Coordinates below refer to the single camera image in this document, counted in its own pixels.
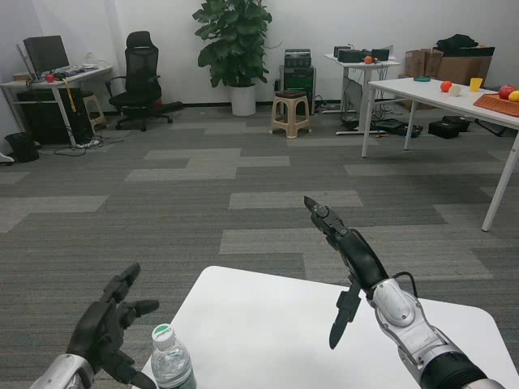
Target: white desk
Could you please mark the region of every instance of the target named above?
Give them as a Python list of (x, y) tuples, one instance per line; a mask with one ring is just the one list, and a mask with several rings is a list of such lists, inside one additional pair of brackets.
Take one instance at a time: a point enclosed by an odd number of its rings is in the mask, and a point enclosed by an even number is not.
[[(479, 99), (485, 93), (495, 93), (492, 91), (480, 90), (479, 92), (470, 91), (469, 87), (465, 85), (461, 86), (460, 96), (450, 96), (448, 93), (440, 91), (441, 81), (431, 80), (429, 83), (420, 83), (414, 81), (412, 78), (409, 79), (390, 79), (386, 81), (374, 81), (369, 83), (370, 91), (366, 93), (368, 96), (368, 107), (365, 128), (369, 129), (371, 125), (371, 112), (375, 103), (375, 91), (391, 92), (395, 95), (402, 96), (406, 99), (412, 100), (413, 105), (411, 107), (409, 125), (407, 130), (407, 136), (405, 137), (404, 150), (408, 150), (409, 141), (411, 139), (411, 131), (413, 128), (414, 113), (416, 112), (416, 106), (418, 103), (425, 103), (434, 105), (435, 107), (453, 111), (461, 115), (470, 116), (473, 118), (481, 119), (486, 122), (491, 122), (499, 126), (506, 126), (519, 130), (519, 118), (514, 116), (505, 115), (490, 111), (489, 109), (479, 108), (474, 105), (474, 102)], [(367, 140), (369, 134), (364, 135), (364, 143), (362, 145), (362, 158), (367, 156)], [(487, 217), (483, 222), (482, 230), (488, 231), (492, 222), (494, 221), (495, 214), (503, 198), (504, 191), (512, 175), (513, 168), (517, 163), (519, 157), (519, 133), (517, 134), (516, 140), (513, 143), (512, 151), (508, 157), (507, 163), (504, 166), (503, 174), (501, 175), (500, 182), (495, 190), (494, 198), (492, 199), (491, 206), (488, 209)]]
[[(223, 267), (204, 270), (172, 322), (191, 354), (198, 388), (417, 389), (365, 300), (337, 348), (329, 348), (336, 302), (344, 289)], [(421, 302), (431, 323), (489, 377), (506, 388), (519, 387), (488, 313)], [(153, 378), (150, 361), (143, 372)]]
[[(106, 75), (109, 74), (112, 71), (112, 66), (105, 66), (101, 67), (99, 69), (95, 69), (94, 71), (85, 71), (84, 73), (79, 73), (78, 75), (74, 75), (72, 77), (67, 77), (66, 81), (69, 83), (71, 87), (75, 86), (77, 83), (81, 83), (83, 81), (87, 81), (93, 77), (98, 77), (100, 75)], [(76, 146), (74, 135), (72, 134), (71, 130), (71, 123), (68, 120), (68, 116), (66, 115), (65, 106), (63, 105), (63, 101), (61, 98), (61, 95), (59, 93), (59, 88), (65, 88), (66, 85), (63, 81), (54, 81), (53, 83), (47, 83), (47, 82), (41, 82), (41, 83), (33, 83), (32, 89), (52, 89), (52, 93), (54, 95), (54, 101), (42, 101), (42, 104), (58, 104), (59, 110), (62, 113), (63, 122), (65, 123), (66, 131), (68, 132), (68, 136), (71, 140), (71, 145), (73, 147)], [(10, 83), (3, 83), (0, 85), (0, 88), (2, 89), (2, 92), (6, 96), (6, 100), (9, 103), (9, 106), (11, 107), (11, 110), (13, 114), (15, 115), (16, 121), (18, 122), (18, 126), (21, 130), (25, 129), (24, 120), (22, 119), (22, 116), (19, 112), (19, 110), (16, 108), (16, 105), (21, 104), (35, 104), (36, 101), (17, 101), (15, 98), (15, 94), (19, 92), (20, 90), (27, 89), (27, 85), (25, 84), (25, 81), (11, 81)]]
[[(361, 103), (361, 109), (359, 113), (359, 120), (358, 120), (358, 131), (338, 131), (336, 132), (336, 135), (357, 135), (361, 134), (364, 129), (364, 121), (366, 118), (366, 112), (367, 112), (367, 98), (368, 98), (368, 83), (371, 81), (371, 77), (373, 75), (373, 71), (384, 69), (386, 67), (390, 66), (398, 66), (400, 63), (394, 62), (394, 61), (382, 61), (379, 63), (372, 63), (367, 65), (364, 62), (359, 63), (342, 63), (337, 61), (337, 58), (333, 57), (333, 54), (326, 54), (326, 58), (331, 59), (334, 61), (337, 65), (342, 67), (342, 93), (341, 93), (341, 106), (344, 104), (344, 101), (342, 100), (344, 98), (344, 92), (346, 88), (348, 87), (349, 82), (349, 74), (350, 69), (358, 69), (361, 70), (364, 73), (364, 81), (362, 82), (362, 103)], [(329, 113), (340, 113), (341, 111), (328, 111)], [(377, 131), (372, 131), (372, 134), (379, 134)]]

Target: tray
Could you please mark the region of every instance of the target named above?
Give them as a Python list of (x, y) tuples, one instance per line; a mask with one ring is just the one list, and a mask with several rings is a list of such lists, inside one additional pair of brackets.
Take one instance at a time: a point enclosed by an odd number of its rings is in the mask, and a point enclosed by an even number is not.
[(510, 100), (503, 100), (499, 94), (486, 94), (479, 97), (474, 103), (476, 107), (490, 109), (505, 115), (515, 116), (519, 118), (519, 103)]

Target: black case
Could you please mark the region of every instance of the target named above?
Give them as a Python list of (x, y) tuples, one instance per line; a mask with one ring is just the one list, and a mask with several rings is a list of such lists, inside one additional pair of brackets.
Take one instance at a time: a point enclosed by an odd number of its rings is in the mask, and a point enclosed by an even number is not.
[(439, 136), (444, 139), (456, 138), (460, 134), (459, 124), (446, 123), (443, 121), (433, 122), (429, 125), (429, 134)]
[(373, 49), (371, 51), (373, 59), (377, 58), (379, 61), (389, 60), (389, 49)]
[(459, 124), (460, 132), (468, 132), (470, 121), (459, 116), (444, 116), (443, 121), (446, 123)]
[(337, 60), (342, 63), (361, 62), (361, 52), (359, 50), (339, 49)]

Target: white wall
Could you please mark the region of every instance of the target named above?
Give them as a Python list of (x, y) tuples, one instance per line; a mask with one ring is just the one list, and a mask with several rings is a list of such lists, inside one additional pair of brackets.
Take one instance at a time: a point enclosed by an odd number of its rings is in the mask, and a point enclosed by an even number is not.
[[(75, 45), (78, 56), (93, 51), (99, 57), (116, 62), (118, 59), (110, 56), (114, 47), (122, 61), (126, 36), (132, 31), (149, 30), (161, 50), (159, 73), (163, 101), (211, 103), (229, 100), (224, 88), (211, 88), (208, 68), (197, 66), (204, 43), (194, 35), (199, 24), (191, 14), (202, 0), (111, 0), (115, 11), (105, 17), (105, 22), (99, 13), (103, 8), (99, 7), (101, 0), (34, 2), (45, 5), (36, 7), (44, 33), (58, 33), (56, 26), (61, 26), (62, 35), (63, 32), (71, 34), (68, 39), (64, 37), (67, 49)], [(357, 48), (372, 49), (394, 44), (395, 54), (402, 60), (405, 51), (432, 47), (439, 39), (455, 33), (464, 33), (482, 44), (497, 47), (487, 84), (519, 84), (516, 71), (519, 63), (517, 0), (264, 0), (264, 4), (273, 16), (267, 46), (281, 42), (282, 45), (267, 50), (265, 61), (271, 74), (268, 84), (259, 83), (258, 100), (272, 100), (273, 80), (278, 77), (278, 68), (287, 48), (310, 48), (317, 67), (317, 92), (324, 99), (338, 99), (340, 69), (324, 58), (334, 45), (353, 43)], [(118, 38), (114, 38), (116, 24), (120, 26), (120, 33), (115, 34)], [(111, 43), (105, 37), (109, 33), (112, 34)], [(395, 69), (390, 75), (396, 76), (398, 71)]]
[[(7, 83), (14, 73), (26, 70), (15, 45), (41, 35), (41, 29), (31, 0), (0, 2), (0, 14), (0, 82)], [(4, 95), (0, 95), (0, 152), (9, 153), (11, 148), (4, 137), (19, 132), (19, 128)]]

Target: water bottle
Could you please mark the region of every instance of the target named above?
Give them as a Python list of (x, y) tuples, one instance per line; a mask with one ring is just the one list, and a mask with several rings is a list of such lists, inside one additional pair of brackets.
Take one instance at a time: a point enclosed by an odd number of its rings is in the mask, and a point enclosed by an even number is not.
[(196, 389), (189, 352), (175, 335), (173, 327), (161, 324), (152, 333), (152, 372), (160, 389)]

